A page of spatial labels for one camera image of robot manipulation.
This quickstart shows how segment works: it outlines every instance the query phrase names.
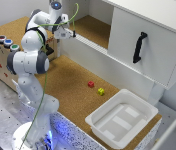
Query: white cabinet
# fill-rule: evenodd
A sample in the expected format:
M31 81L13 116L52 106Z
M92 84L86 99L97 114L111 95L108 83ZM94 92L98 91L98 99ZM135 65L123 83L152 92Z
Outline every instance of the white cabinet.
M133 63L141 32L141 60ZM176 67L176 33L122 9L114 9L108 54L168 86Z

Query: small toy block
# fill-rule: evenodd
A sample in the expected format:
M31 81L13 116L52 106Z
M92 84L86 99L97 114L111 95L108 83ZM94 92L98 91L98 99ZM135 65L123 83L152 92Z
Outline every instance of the small toy block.
M89 81L89 82L88 82L88 86L89 86L90 88L93 88L93 87L94 87L94 82Z
M102 89L102 88L98 89L98 94L99 94L99 95L103 96L104 93L105 93L105 90L104 90L104 89Z

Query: yellow-green object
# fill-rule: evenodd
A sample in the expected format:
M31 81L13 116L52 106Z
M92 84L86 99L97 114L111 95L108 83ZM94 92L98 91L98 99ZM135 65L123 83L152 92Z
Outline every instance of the yellow-green object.
M102 88L98 89L98 94L99 94L100 96L103 96L104 93L105 93L105 90L104 90L104 89L102 89Z

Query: cabinet handle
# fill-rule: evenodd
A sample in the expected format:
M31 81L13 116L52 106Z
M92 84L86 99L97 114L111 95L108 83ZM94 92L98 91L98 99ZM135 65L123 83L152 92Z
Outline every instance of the cabinet handle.
M141 32L141 36L139 37L137 41L137 45L135 48L135 53L133 57L133 63L136 64L141 60L141 57L139 56L140 50L141 50L141 45L142 45L142 40L145 39L148 35L144 32Z

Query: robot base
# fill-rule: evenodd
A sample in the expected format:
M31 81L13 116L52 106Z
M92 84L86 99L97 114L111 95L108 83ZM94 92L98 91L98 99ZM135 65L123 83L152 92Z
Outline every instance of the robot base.
M30 128L31 124L32 124L32 122L25 123L14 132L13 137L12 137L12 149L13 150L20 149L21 144L23 143L22 138L25 136L25 133ZM24 143L21 150L37 150L37 148L35 146L29 148Z

